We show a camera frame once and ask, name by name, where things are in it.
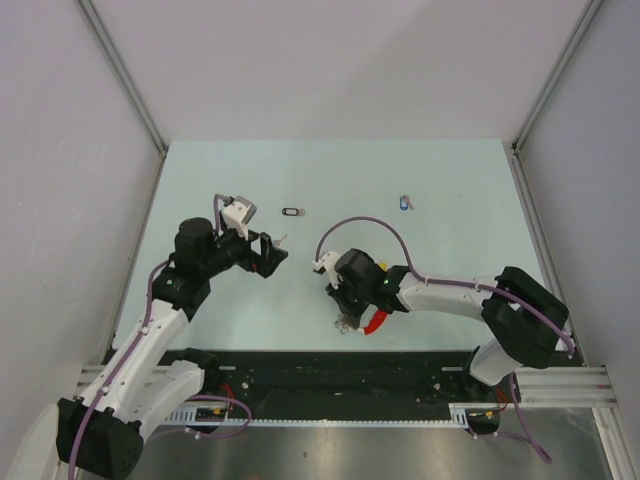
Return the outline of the blue tag key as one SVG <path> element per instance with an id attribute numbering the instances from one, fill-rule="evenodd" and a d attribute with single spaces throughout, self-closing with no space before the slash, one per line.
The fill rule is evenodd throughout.
<path id="1" fill-rule="evenodd" d="M 401 195 L 399 197 L 399 207 L 401 211 L 413 210 L 414 206 L 411 202 L 411 199 L 408 195 Z"/>
<path id="2" fill-rule="evenodd" d="M 279 247 L 281 246 L 282 242 L 283 242 L 286 238 L 287 238 L 287 235 L 285 234 L 285 235 L 283 235 L 281 238 L 273 239 L 273 240 L 272 240 L 272 244 L 273 244 L 273 246 L 275 246 L 275 247 L 278 247 L 278 248 L 279 248 Z"/>

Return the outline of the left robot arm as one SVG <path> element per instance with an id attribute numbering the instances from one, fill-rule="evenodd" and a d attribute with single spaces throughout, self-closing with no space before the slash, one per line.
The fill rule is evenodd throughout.
<path id="1" fill-rule="evenodd" d="M 217 233 L 205 218 L 180 224 L 173 252 L 149 275 L 144 313 L 124 345 L 77 399 L 57 403 L 56 448 L 70 478 L 79 469 L 127 478 L 173 411 L 193 396 L 219 392 L 220 374 L 196 361 L 175 361 L 157 381 L 150 376 L 209 296 L 214 277 L 238 266 L 267 278 L 287 256 L 268 234 L 245 226 Z"/>

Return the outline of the metal keyring holder red handle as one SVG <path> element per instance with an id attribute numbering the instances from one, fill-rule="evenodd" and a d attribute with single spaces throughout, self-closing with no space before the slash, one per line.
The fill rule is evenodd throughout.
<path id="1" fill-rule="evenodd" d="M 356 332 L 365 336 L 375 333 L 386 321 L 389 314 L 382 310 L 376 311 L 366 325 L 361 324 L 360 317 L 353 317 L 348 314 L 340 314 L 335 322 L 335 327 L 341 334 Z"/>

